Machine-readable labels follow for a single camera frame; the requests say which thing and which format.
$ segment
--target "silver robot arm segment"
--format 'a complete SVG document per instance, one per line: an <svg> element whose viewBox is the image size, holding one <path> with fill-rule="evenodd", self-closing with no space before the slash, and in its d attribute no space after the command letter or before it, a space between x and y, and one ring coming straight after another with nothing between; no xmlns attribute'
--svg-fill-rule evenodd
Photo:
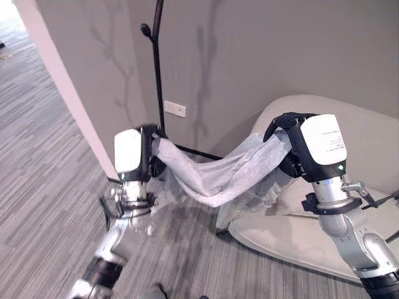
<svg viewBox="0 0 399 299"><path fill-rule="evenodd" d="M368 226L359 208L362 200L349 194L357 191L378 207L362 182L345 182L347 151L335 116L285 113L274 119L264 141L278 127L287 131L292 144L279 167L314 188L302 201L305 211L319 215L321 228L371 298L399 298L399 262L385 240Z"/></svg>
<svg viewBox="0 0 399 299"><path fill-rule="evenodd" d="M115 136L115 169L120 186L111 190L111 197L119 213L113 215L108 211L107 215L107 209L104 209L106 216L116 218L116 221L67 299L111 298L112 288L128 262L132 249L147 234L154 201L153 194L147 193L147 182L165 168L159 159L151 155L154 133L162 135L156 125L145 125Z"/></svg>

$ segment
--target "gray wall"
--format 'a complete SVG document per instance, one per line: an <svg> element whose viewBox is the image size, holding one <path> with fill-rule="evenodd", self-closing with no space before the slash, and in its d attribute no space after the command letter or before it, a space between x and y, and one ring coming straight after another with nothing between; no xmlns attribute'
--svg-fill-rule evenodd
<svg viewBox="0 0 399 299"><path fill-rule="evenodd" d="M143 97L156 99L156 1L128 1ZM398 117L398 1L166 0L160 33L170 138L224 155L273 100L310 93Z"/></svg>
<svg viewBox="0 0 399 299"><path fill-rule="evenodd" d="M158 121L156 101L138 82L126 1L37 0L86 112L113 161L116 133Z"/></svg>

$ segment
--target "black metal pole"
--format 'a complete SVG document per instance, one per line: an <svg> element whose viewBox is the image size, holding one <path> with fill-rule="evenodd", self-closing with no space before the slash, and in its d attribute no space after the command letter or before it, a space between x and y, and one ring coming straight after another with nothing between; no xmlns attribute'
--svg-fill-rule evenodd
<svg viewBox="0 0 399 299"><path fill-rule="evenodd" d="M140 29L143 34L147 36L152 42L152 51L154 56L154 67L155 67L155 82L156 82L156 95L158 97L158 108L160 113L160 124L161 129L165 130L165 116L163 111L163 97L162 97L162 81L161 81L161 63L160 63L160 50L158 45L158 36L160 33L160 25L161 25L161 16L162 16L162 7L163 0L157 0L155 15L154 15L154 24L153 24L153 32L151 33L151 29L147 24L142 24Z"/></svg>
<svg viewBox="0 0 399 299"><path fill-rule="evenodd" d="M162 82L161 82L161 70L160 70L160 50L158 47L158 41L153 45L153 54L154 54L154 66L155 66L155 81L156 81L156 94L158 96L158 108L160 111L160 123L161 129L165 130L165 116L163 112L163 97L162 97Z"/></svg>

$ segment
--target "striped gray carpet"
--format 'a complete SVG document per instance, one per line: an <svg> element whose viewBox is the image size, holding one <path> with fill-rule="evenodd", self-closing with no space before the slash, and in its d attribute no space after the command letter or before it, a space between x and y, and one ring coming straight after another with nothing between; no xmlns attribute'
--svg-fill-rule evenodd
<svg viewBox="0 0 399 299"><path fill-rule="evenodd" d="M0 0L0 297L63 298L105 233L105 175L17 16ZM367 298L357 285L269 258L215 235L216 209L164 208L115 286L135 298L154 282L170 298Z"/></svg>

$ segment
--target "electrical outlet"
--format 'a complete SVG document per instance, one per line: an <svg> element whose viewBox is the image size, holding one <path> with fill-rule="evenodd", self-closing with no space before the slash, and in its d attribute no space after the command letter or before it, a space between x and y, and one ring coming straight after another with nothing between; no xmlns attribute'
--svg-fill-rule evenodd
<svg viewBox="0 0 399 299"><path fill-rule="evenodd" d="M181 106L179 104L163 101L163 109L165 112L180 116L185 118L186 117L186 107Z"/></svg>

